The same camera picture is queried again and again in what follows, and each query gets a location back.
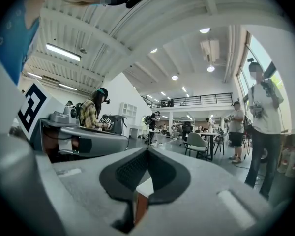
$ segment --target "gray floor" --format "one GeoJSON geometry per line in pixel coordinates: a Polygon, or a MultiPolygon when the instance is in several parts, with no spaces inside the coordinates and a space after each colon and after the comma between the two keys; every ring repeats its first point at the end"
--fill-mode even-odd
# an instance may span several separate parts
{"type": "MultiPolygon", "coordinates": [[[[160,143],[163,143],[163,145],[158,145],[158,148],[173,151],[180,154],[185,154],[185,147],[179,146],[180,143],[183,142],[182,139],[180,140],[173,140],[166,138],[165,136],[158,135],[157,140],[160,143]]],[[[144,143],[143,139],[129,139],[129,149],[136,148],[136,147],[144,147],[146,144],[144,143]]],[[[228,159],[230,156],[234,154],[234,148],[225,146],[225,155],[223,156],[223,152],[217,151],[216,155],[213,158],[213,163],[221,166],[223,169],[228,171],[229,173],[236,176],[240,181],[244,182],[246,179],[246,176],[249,171],[250,162],[251,162],[251,152],[250,155],[246,157],[246,159],[238,165],[233,165],[231,161],[228,159]]],[[[191,156],[195,157],[196,153],[191,152],[191,156]]],[[[259,191],[262,181],[264,178],[266,172],[266,164],[261,164],[259,169],[258,179],[256,181],[255,190],[259,191]]],[[[148,173],[143,177],[142,182],[145,181],[147,178],[149,178],[148,173]]],[[[293,192],[295,189],[295,178],[288,178],[284,174],[281,174],[279,172],[276,172],[275,179],[273,181],[273,185],[270,191],[270,198],[269,202],[276,206],[280,202],[290,199],[293,197],[293,192]]]]}

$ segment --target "brown object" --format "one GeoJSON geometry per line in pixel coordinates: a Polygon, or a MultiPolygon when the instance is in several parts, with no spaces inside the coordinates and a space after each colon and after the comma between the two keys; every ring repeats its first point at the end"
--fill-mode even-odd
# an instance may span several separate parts
{"type": "Polygon", "coordinates": [[[137,205],[136,205],[136,216],[134,219],[134,225],[136,226],[143,218],[144,214],[148,210],[148,198],[138,193],[137,205]]]}

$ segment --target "woman with long dark hair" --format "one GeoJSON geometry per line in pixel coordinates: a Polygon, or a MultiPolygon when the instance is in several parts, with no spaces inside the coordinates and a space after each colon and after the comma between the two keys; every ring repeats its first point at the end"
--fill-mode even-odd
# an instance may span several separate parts
{"type": "Polygon", "coordinates": [[[105,88],[97,89],[90,99],[80,106],[80,125],[85,128],[109,128],[106,123],[98,123],[98,116],[102,109],[102,103],[110,102],[108,99],[108,91],[105,88]]]}

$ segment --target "black shorts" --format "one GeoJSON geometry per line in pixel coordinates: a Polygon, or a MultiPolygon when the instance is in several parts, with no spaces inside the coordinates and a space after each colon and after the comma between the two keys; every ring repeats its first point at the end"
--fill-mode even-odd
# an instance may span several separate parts
{"type": "Polygon", "coordinates": [[[230,140],[232,141],[232,145],[235,147],[241,147],[243,133],[232,132],[230,134],[230,140]]]}

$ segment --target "bottle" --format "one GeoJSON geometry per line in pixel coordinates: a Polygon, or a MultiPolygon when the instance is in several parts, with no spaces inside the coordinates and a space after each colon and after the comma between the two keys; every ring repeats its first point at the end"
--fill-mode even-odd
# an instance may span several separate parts
{"type": "Polygon", "coordinates": [[[294,178],[295,177],[295,147],[291,149],[291,156],[288,167],[286,169],[285,176],[294,178]]]}
{"type": "Polygon", "coordinates": [[[285,173],[289,164],[289,159],[291,156],[291,151],[289,147],[284,147],[282,151],[282,158],[279,168],[277,168],[277,171],[279,173],[285,173]]]}

